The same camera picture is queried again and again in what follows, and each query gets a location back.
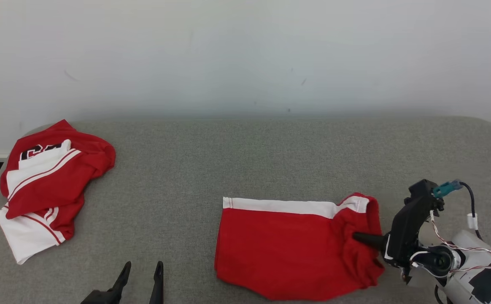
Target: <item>wire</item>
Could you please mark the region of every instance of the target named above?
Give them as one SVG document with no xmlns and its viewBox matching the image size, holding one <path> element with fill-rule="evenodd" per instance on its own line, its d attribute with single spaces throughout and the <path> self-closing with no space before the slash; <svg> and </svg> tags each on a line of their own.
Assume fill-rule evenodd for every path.
<svg viewBox="0 0 491 304">
<path fill-rule="evenodd" d="M 411 262 L 414 262 L 414 261 L 413 261 L 413 258 L 415 258 L 415 256 L 417 256 L 417 255 L 419 255 L 419 254 L 424 254 L 424 253 L 429 253 L 429 251 L 417 251 L 417 252 L 415 252 L 415 253 L 414 253 L 414 254 L 413 254 L 413 255 L 412 255 L 410 258 L 409 258 L 409 260 L 410 260 Z"/>
<path fill-rule="evenodd" d="M 433 274 L 431 271 L 429 271 L 429 269 L 425 268 L 423 266 L 423 264 L 420 264 L 418 262 L 413 262 L 415 265 L 413 265 L 414 267 L 418 268 L 423 268 L 425 271 L 429 272 L 430 275 L 432 275 L 433 277 L 436 277 L 437 279 L 444 279 L 445 277 L 448 277 L 449 273 L 446 273 L 446 275 L 442 275 L 442 276 L 438 276 L 438 275 L 435 275 Z"/>
<path fill-rule="evenodd" d="M 472 252 L 489 252 L 491 254 L 491 250 L 489 250 L 487 248 L 481 248 L 481 247 L 464 248 L 464 247 L 459 247 L 459 246 L 456 246 L 454 244 L 448 243 L 448 241 L 443 239 L 442 236 L 440 236 L 440 234 L 439 234 L 439 229 L 437 228 L 437 225 L 435 224 L 433 210 L 429 211 L 429 217 L 431 218 L 430 221 L 431 221 L 431 224 L 433 224 L 433 229 L 435 230 L 435 234 L 442 241 L 443 244 L 448 246 L 448 248 L 451 248 L 453 250 L 463 250 L 463 251 L 472 251 Z"/>
<path fill-rule="evenodd" d="M 467 183 L 463 183 L 463 182 L 459 182 L 460 185 L 464 186 L 465 188 L 467 188 L 467 190 L 469 191 L 469 194 L 471 195 L 471 213 L 472 213 L 472 218 L 476 218 L 476 212 L 475 212 L 475 194 L 472 192 L 472 189 L 471 189 L 471 186 L 467 185 Z M 481 235 L 480 235 L 480 231 L 478 231 L 478 229 L 475 230 L 476 232 L 476 236 L 479 238 L 479 239 L 482 239 L 481 238 Z"/>
<path fill-rule="evenodd" d="M 438 304 L 444 304 L 439 297 L 439 286 L 435 285 L 435 299 L 437 299 Z"/>
<path fill-rule="evenodd" d="M 471 268 L 454 269 L 453 271 L 450 271 L 450 272 L 454 273 L 454 272 L 458 272 L 458 271 L 471 271 L 473 269 L 491 269 L 491 266 L 474 266 Z"/>
</svg>

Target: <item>white trim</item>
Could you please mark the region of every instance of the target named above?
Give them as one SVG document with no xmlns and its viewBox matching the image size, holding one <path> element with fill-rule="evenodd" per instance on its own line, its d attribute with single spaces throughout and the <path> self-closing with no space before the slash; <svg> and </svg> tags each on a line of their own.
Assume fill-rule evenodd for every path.
<svg viewBox="0 0 491 304">
<path fill-rule="evenodd" d="M 62 159 L 60 159 L 60 161 L 53 167 L 53 169 L 49 170 L 49 171 L 46 171 L 44 173 L 37 173 L 35 175 L 33 175 L 32 177 L 28 177 L 28 179 L 25 179 L 24 181 L 22 181 L 18 186 L 16 186 L 14 188 L 14 191 L 10 194 L 10 196 L 8 197 L 8 201 L 10 201 L 13 196 L 20 190 L 22 189 L 24 186 L 30 184 L 31 182 L 33 181 L 37 181 L 38 179 L 41 179 L 42 177 L 46 177 L 48 175 L 51 175 L 53 174 L 54 172 L 58 171 L 60 168 L 64 167 L 64 165 L 70 161 L 72 158 L 74 158 L 75 156 L 77 156 L 78 154 L 80 154 L 81 151 L 78 151 L 76 149 L 71 149 L 70 151 L 67 152 L 67 154 L 65 155 L 65 157 L 63 157 Z"/>
<path fill-rule="evenodd" d="M 54 235 L 45 227 L 47 226 L 45 225 L 45 220 L 37 214 L 29 213 L 26 216 L 33 217 L 41 223 L 26 216 L 18 216 L 8 220 L 6 219 L 7 213 L 8 208 L 6 207 L 0 210 L 0 227 L 19 265 L 26 262 L 34 254 L 60 244 Z M 53 233 L 58 237 L 60 242 L 65 241 L 64 235 L 60 231 L 53 231 Z"/>
<path fill-rule="evenodd" d="M 390 234 L 388 234 L 388 240 L 386 240 L 386 248 L 384 250 L 384 259 L 385 260 L 393 260 L 391 256 L 388 255 L 388 245 L 390 244 Z"/>
<path fill-rule="evenodd" d="M 47 223 L 50 225 L 51 223 L 54 222 L 54 220 L 56 220 L 56 217 L 58 216 L 58 207 L 54 207 L 53 208 L 53 211 L 52 211 L 52 215 L 49 216 L 49 218 L 46 220 Z"/>
<path fill-rule="evenodd" d="M 300 202 L 300 201 L 275 201 L 252 200 L 249 198 L 223 198 L 223 209 L 241 209 L 265 212 L 284 212 L 294 214 L 313 214 L 333 219 L 342 209 L 349 208 L 355 212 L 365 213 L 368 198 L 351 196 L 339 206 L 333 202 Z"/>
<path fill-rule="evenodd" d="M 46 218 L 47 218 L 47 216 L 49 216 L 49 214 L 51 214 L 52 210 L 54 210 L 54 208 L 49 208 L 49 209 L 47 210 L 47 213 L 45 213 L 45 216 L 44 216 L 43 218 L 44 218 L 44 219 L 46 219 Z"/>
</svg>

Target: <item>red jersey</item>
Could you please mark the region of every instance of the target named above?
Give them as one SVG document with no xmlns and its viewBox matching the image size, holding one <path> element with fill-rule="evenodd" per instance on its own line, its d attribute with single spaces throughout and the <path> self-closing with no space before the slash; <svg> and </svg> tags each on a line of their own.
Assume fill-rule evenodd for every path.
<svg viewBox="0 0 491 304">
<path fill-rule="evenodd" d="M 114 167 L 115 157 L 111 144 L 65 120 L 16 142 L 0 177 L 8 198 L 0 226 L 18 264 L 73 237 L 86 184 Z"/>
</svg>

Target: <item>gray fabric surface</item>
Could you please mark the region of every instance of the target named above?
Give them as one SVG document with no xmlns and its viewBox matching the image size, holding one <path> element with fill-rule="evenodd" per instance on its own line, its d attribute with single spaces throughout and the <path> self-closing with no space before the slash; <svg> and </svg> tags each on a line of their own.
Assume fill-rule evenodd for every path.
<svg viewBox="0 0 491 304">
<path fill-rule="evenodd" d="M 72 240 L 15 263 L 0 229 L 0 303 L 75 304 L 110 288 L 132 262 L 123 304 L 147 303 L 158 260 L 166 303 L 265 303 L 216 279 L 222 196 L 338 202 L 374 196 L 383 231 L 407 188 L 427 178 L 471 185 L 491 245 L 491 124 L 465 117 L 78 122 L 116 148 L 116 167 L 87 187 Z M 0 207 L 6 202 L 0 194 Z M 446 198 L 450 237 L 466 227 L 469 195 Z M 333 303 L 435 303 L 387 268 L 379 285 Z"/>
</svg>

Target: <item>teal connector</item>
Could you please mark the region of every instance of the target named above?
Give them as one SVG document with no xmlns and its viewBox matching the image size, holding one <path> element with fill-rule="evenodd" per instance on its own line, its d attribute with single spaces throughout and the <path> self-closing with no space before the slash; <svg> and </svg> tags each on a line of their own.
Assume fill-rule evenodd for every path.
<svg viewBox="0 0 491 304">
<path fill-rule="evenodd" d="M 456 179 L 451 182 L 443 183 L 442 185 L 433 189 L 433 196 L 435 198 L 443 198 L 446 195 L 450 194 L 450 192 L 463 188 L 460 182 L 461 181 L 459 179 Z"/>
</svg>

